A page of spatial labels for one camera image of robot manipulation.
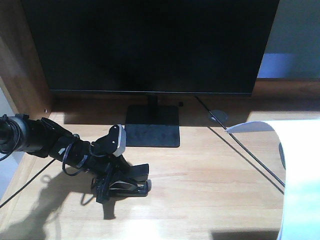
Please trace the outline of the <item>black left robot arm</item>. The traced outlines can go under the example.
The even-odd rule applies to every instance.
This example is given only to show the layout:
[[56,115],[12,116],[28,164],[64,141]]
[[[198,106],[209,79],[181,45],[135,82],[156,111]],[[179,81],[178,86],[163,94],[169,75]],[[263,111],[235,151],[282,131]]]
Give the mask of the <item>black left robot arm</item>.
[[45,117],[31,120],[27,114],[4,114],[0,118],[1,160],[24,152],[60,161],[63,172],[71,177],[90,173],[90,188],[100,204],[111,197],[145,197],[151,190],[149,165],[130,165],[123,157],[125,148],[126,131],[120,124],[89,142]]

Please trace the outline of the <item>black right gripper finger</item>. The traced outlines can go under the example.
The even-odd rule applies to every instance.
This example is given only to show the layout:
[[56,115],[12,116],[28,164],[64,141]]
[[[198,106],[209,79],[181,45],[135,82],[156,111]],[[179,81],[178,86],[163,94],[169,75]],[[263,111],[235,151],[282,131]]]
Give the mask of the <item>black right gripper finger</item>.
[[279,155],[280,155],[280,160],[281,160],[282,166],[285,168],[286,167],[285,155],[284,155],[284,150],[283,150],[283,146],[282,146],[281,142],[278,145],[278,151],[279,151]]

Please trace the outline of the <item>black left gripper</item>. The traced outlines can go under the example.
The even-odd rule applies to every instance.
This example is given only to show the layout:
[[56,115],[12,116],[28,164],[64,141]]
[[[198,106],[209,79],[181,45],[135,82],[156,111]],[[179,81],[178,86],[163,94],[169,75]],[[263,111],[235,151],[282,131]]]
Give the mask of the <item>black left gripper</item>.
[[85,173],[101,176],[92,179],[92,193],[98,203],[106,203],[110,199],[111,176],[105,175],[108,165],[111,165],[113,170],[120,170],[130,179],[148,179],[149,176],[148,163],[131,166],[123,155],[115,157],[111,153],[111,143],[111,138],[108,136],[103,136],[93,143],[89,141],[82,142],[83,153],[87,155],[82,165],[82,170]]

